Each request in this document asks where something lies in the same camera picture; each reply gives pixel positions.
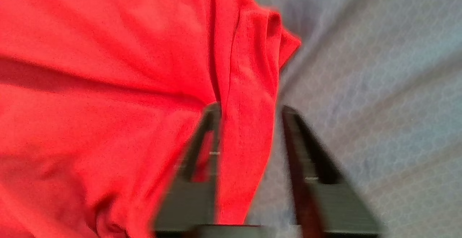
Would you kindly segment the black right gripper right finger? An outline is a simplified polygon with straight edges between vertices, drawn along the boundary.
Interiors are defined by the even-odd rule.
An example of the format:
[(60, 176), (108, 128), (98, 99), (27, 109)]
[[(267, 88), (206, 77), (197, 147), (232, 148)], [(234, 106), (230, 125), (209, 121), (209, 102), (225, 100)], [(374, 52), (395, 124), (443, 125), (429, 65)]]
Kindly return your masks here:
[(383, 228), (301, 114), (282, 108), (296, 225), (302, 237), (381, 237)]

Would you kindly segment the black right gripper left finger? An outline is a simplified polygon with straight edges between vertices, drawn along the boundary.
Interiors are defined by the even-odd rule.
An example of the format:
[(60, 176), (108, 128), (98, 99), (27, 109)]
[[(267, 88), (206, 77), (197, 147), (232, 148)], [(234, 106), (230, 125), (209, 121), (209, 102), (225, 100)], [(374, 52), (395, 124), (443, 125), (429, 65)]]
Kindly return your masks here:
[[(215, 223), (218, 158), (221, 128), (221, 105), (213, 103), (202, 114), (197, 130), (180, 162), (170, 189), (153, 221), (157, 236), (182, 236), (195, 225)], [(205, 136), (212, 136), (208, 151), (208, 179), (194, 182), (193, 177)]]

